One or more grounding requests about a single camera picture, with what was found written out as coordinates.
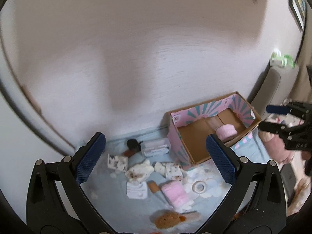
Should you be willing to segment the person's right hand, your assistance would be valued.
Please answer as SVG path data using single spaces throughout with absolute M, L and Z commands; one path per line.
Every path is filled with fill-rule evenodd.
M 309 151 L 302 151 L 301 152 L 301 158 L 303 160 L 305 160 L 305 161 L 311 159 L 311 152 L 309 152 Z

